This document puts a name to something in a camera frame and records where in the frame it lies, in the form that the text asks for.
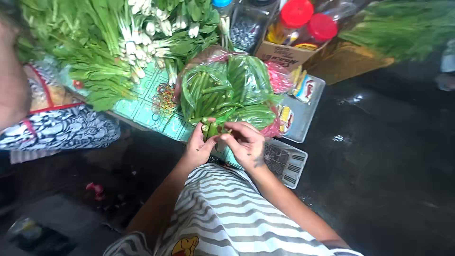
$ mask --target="blue bottle cap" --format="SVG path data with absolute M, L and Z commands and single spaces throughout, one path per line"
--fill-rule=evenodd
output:
M 212 0 L 212 5 L 215 7 L 225 7 L 232 3 L 233 0 Z

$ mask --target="plastic jar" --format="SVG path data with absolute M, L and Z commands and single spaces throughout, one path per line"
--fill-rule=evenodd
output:
M 268 27 L 266 40 L 283 44 L 292 33 L 310 20 L 313 13 L 313 5 L 308 0 L 289 0 L 275 22 Z
M 314 51 L 338 33 L 335 21 L 327 15 L 317 13 L 299 32 L 299 37 L 291 46 Z
M 233 0 L 212 0 L 212 5 L 220 13 L 220 16 L 231 16 L 234 8 Z
M 239 0 L 231 19 L 231 41 L 234 47 L 253 53 L 278 4 L 277 0 Z

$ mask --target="red lid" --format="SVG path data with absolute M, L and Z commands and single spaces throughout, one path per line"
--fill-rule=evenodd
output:
M 290 29 L 305 25 L 313 15 L 313 5 L 308 0 L 289 0 L 280 12 L 281 23 Z
M 308 32 L 318 41 L 327 41 L 335 37 L 338 27 L 335 21 L 327 15 L 317 13 L 307 24 Z

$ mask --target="red trim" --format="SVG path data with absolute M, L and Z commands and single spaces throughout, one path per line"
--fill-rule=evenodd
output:
M 44 92 L 46 93 L 46 98 L 47 98 L 47 104 L 49 105 L 50 108 L 54 107 L 54 103 L 52 102 L 51 98 L 51 93 L 49 92 L 49 89 L 47 88 L 46 82 L 43 80 L 43 77 L 40 75 L 40 73 L 31 65 L 29 64 L 30 68 L 35 72 L 35 74 L 38 76 L 41 86 L 44 89 Z
M 72 108 L 75 106 L 79 106 L 84 104 L 83 102 L 78 102 L 78 103 L 73 103 L 73 104 L 68 104 L 68 105 L 61 105 L 61 106 L 56 106 L 56 107 L 50 107 L 50 108 L 43 108 L 40 110 L 34 110 L 30 111 L 30 114 L 36 114 L 36 113 L 41 113 L 41 112 L 46 112 L 46 111 L 51 111 L 51 110 L 59 110 L 59 109 L 64 109 L 64 108 Z
M 30 120 L 29 120 L 28 118 L 24 118 L 24 119 L 22 120 L 22 122 L 25 124 L 25 126 L 27 127 L 27 130 L 29 130 L 30 133 L 31 133 L 33 136 L 35 136 L 35 137 L 38 136 L 38 135 L 36 134 L 35 129 L 33 128 L 33 124 L 31 124 L 31 122 L 30 122 Z

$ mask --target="cartoon character print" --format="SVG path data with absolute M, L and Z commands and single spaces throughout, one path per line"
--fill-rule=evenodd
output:
M 180 239 L 174 246 L 171 256 L 194 256 L 194 250 L 199 244 L 199 237 Z

